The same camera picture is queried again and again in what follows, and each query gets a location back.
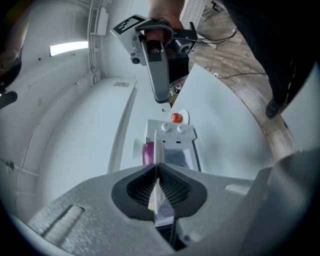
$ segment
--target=white plate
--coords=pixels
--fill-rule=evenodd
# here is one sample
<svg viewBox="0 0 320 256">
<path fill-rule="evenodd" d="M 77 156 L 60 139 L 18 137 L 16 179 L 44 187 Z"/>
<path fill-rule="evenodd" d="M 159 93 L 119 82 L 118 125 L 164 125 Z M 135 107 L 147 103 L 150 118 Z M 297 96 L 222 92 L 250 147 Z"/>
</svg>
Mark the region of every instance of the white plate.
<svg viewBox="0 0 320 256">
<path fill-rule="evenodd" d="M 182 117 L 183 117 L 182 124 L 188 125 L 189 124 L 189 113 L 188 113 L 188 111 L 186 111 L 185 109 L 182 109 L 179 112 L 179 114 L 182 115 Z"/>
</svg>

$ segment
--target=air conditioner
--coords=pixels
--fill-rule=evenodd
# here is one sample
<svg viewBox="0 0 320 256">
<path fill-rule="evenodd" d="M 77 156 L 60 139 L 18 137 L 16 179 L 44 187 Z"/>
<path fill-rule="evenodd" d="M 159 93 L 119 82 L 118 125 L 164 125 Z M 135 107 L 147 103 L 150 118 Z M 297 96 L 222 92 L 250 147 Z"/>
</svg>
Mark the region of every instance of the air conditioner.
<svg viewBox="0 0 320 256">
<path fill-rule="evenodd" d="M 90 18 L 90 35 L 105 36 L 107 32 L 109 14 L 106 13 L 106 9 L 103 7 L 92 8 Z"/>
</svg>

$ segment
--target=black shoe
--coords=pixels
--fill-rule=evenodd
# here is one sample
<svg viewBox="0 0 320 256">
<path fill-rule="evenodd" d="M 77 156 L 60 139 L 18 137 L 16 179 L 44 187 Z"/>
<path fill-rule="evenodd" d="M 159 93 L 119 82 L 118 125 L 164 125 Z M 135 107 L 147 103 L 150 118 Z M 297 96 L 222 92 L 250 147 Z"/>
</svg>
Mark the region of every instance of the black shoe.
<svg viewBox="0 0 320 256">
<path fill-rule="evenodd" d="M 265 109 L 265 115 L 269 119 L 273 119 L 279 112 L 279 109 L 281 108 L 282 104 L 276 103 L 274 99 L 270 100 L 268 105 L 266 106 Z"/>
</svg>

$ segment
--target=wooden floor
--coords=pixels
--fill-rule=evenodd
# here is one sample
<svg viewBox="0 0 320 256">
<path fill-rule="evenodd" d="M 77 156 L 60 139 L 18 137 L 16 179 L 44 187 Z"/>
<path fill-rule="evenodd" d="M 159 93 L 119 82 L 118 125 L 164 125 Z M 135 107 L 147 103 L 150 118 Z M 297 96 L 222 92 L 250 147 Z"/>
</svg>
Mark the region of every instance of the wooden floor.
<svg viewBox="0 0 320 256">
<path fill-rule="evenodd" d="M 197 27 L 198 34 L 208 39 L 223 39 L 233 34 L 236 27 L 229 14 L 222 10 L 216 12 L 206 8 L 203 12 L 206 18 Z M 202 66 L 211 73 L 218 73 L 220 77 L 227 77 L 239 73 L 264 73 L 263 67 L 253 56 L 245 39 L 238 32 L 230 40 L 218 44 L 214 49 L 206 43 L 197 43 L 189 55 L 189 68 L 194 63 Z M 234 76 L 222 81 L 244 102 L 251 111 L 271 148 L 275 161 L 297 151 L 295 140 L 285 127 L 283 119 L 278 116 L 268 120 L 265 109 L 272 98 L 272 91 L 268 76 L 260 74 L 246 74 Z"/>
</svg>

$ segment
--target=white curved table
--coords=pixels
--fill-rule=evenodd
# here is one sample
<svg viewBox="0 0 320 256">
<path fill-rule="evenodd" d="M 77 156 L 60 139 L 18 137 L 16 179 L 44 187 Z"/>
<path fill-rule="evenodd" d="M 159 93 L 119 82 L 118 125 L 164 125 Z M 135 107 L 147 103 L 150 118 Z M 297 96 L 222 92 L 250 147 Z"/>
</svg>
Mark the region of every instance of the white curved table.
<svg viewBox="0 0 320 256">
<path fill-rule="evenodd" d="M 274 165 L 272 152 L 255 118 L 218 78 L 194 64 L 172 113 L 186 109 L 194 125 L 201 171 L 253 180 Z"/>
</svg>

